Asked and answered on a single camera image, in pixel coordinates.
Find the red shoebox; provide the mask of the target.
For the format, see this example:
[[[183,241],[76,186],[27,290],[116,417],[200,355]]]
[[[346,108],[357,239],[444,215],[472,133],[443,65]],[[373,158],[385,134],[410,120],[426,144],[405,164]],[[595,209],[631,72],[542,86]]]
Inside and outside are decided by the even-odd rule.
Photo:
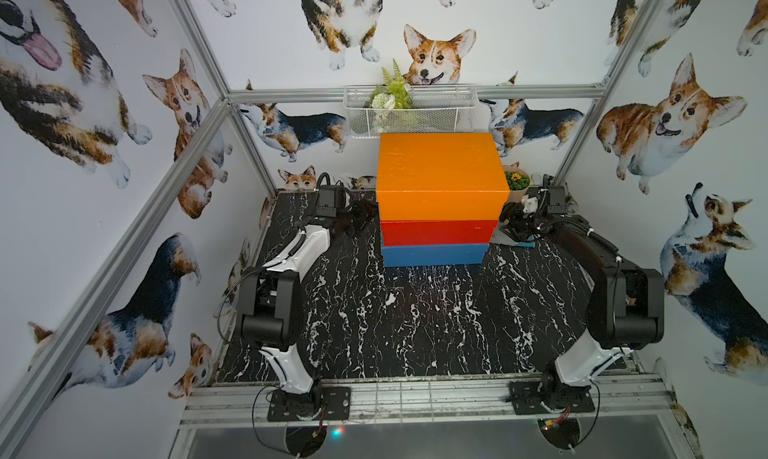
[[[385,246],[488,243],[496,220],[381,221]]]

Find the orange shoebox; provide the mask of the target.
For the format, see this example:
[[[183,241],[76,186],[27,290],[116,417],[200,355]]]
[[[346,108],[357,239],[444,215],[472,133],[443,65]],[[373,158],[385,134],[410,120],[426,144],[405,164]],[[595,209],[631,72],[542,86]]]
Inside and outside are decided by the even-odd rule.
[[[492,221],[509,193],[489,133],[380,137],[376,199],[383,221]]]

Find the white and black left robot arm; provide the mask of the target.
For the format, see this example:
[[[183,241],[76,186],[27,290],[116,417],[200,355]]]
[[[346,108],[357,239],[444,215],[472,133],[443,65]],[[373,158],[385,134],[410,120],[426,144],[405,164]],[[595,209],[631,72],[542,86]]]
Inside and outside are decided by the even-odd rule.
[[[341,208],[315,207],[275,257],[245,269],[237,283],[233,337],[259,350],[289,397],[310,401],[321,394],[297,349],[305,325],[302,280],[336,235],[365,228],[377,212],[374,201],[362,198]]]

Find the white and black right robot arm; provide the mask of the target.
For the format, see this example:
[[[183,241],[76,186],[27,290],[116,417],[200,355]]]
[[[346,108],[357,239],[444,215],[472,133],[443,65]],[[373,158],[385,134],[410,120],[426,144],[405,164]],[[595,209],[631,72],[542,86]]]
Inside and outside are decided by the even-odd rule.
[[[663,277],[620,254],[582,216],[541,204],[504,206],[500,222],[518,242],[547,239],[577,260],[593,281],[586,329],[547,365],[539,394],[547,400],[584,394],[592,381],[627,354],[658,343],[664,333]]]

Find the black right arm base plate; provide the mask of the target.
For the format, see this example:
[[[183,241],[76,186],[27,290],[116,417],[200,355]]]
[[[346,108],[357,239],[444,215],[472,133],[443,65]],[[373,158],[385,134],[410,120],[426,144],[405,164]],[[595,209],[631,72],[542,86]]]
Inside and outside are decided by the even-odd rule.
[[[517,415],[591,413],[596,410],[590,387],[562,384],[545,386],[541,382],[509,382],[506,401]]]

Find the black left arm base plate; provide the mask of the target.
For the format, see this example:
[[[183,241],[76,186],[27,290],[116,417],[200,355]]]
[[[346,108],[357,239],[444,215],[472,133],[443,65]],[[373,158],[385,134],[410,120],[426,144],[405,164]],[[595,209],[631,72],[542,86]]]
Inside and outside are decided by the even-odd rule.
[[[347,420],[351,389],[321,386],[305,394],[276,390],[269,400],[269,422]]]

